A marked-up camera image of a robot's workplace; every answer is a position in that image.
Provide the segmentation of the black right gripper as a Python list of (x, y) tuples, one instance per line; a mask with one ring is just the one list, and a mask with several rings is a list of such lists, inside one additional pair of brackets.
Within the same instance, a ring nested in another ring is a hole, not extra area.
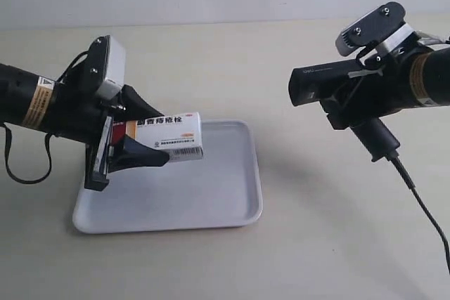
[(410, 80), (411, 66), (422, 54), (422, 46), (408, 41), (395, 52), (381, 61), (370, 57), (368, 73), (355, 60), (326, 65), (325, 113), (334, 129), (422, 106)]

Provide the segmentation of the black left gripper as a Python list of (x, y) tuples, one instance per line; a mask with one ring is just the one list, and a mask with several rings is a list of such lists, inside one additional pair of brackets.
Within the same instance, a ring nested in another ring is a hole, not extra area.
[[(84, 95), (77, 87), (56, 83), (52, 104), (49, 108), (47, 126), (55, 136), (67, 138), (86, 145), (84, 188), (102, 191), (109, 184), (108, 172), (139, 167), (162, 167), (169, 161), (169, 154), (155, 150), (123, 136), (111, 146), (114, 107), (117, 96), (106, 100), (96, 93)], [(120, 92), (120, 121), (139, 121), (163, 114), (149, 105), (136, 90), (124, 85)]]

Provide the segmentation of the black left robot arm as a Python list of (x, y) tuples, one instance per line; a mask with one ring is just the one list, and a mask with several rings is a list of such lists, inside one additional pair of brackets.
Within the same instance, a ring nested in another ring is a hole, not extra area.
[(102, 191), (109, 173), (135, 167), (162, 167), (169, 155), (132, 139), (113, 138), (118, 122), (143, 122), (161, 117), (131, 87), (121, 86), (106, 98), (106, 69), (80, 63), (66, 70), (60, 80), (1, 66), (1, 127), (5, 129), (4, 156), (12, 145), (9, 124), (44, 132), (44, 146), (51, 137), (62, 137), (86, 146), (84, 187)]

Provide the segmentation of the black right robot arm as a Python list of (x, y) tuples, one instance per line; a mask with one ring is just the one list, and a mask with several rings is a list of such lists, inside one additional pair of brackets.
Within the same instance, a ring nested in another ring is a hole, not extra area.
[(336, 130), (404, 109), (448, 106), (449, 49), (414, 47), (389, 58), (380, 74), (347, 80), (320, 104)]

